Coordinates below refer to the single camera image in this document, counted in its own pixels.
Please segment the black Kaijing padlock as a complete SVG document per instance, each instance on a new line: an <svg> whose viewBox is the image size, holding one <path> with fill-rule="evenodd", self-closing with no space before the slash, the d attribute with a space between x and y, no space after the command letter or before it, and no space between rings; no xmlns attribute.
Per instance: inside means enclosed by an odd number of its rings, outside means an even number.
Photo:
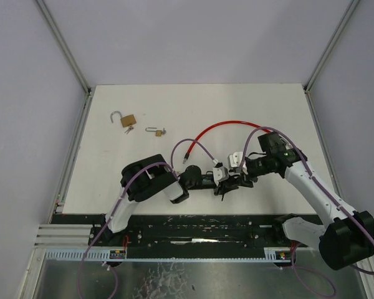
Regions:
<svg viewBox="0 0 374 299"><path fill-rule="evenodd" d="M219 195L221 195L221 200L223 201L226 193L244 187L244 180L240 175L234 175L229 177L227 180L220 184Z"/></svg>

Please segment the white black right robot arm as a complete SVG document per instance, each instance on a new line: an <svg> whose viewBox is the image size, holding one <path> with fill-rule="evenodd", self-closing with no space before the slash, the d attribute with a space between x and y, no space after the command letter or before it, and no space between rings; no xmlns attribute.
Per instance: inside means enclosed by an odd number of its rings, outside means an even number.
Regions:
<svg viewBox="0 0 374 299"><path fill-rule="evenodd" d="M317 213L317 225L292 214L281 219L287 239L320 252L333 270L351 266L374 255L374 218L358 212L316 177L307 157L285 134L274 130L258 137L264 155L250 159L244 151L229 156L228 166L215 162L214 182L221 193L259 177L276 173L298 190Z"/></svg>

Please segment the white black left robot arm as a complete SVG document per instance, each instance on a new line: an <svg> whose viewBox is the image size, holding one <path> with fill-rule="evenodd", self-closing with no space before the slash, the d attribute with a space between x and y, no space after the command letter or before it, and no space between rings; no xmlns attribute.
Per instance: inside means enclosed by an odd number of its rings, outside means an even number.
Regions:
<svg viewBox="0 0 374 299"><path fill-rule="evenodd" d="M118 199L102 221L102 239L115 243L137 205L161 192L171 203L178 204L189 198L190 190L212 189L215 196L224 196L238 189L239 183L240 175L230 175L221 163L206 173L191 165L181 174L176 174L161 154L129 164L122 170Z"/></svg>

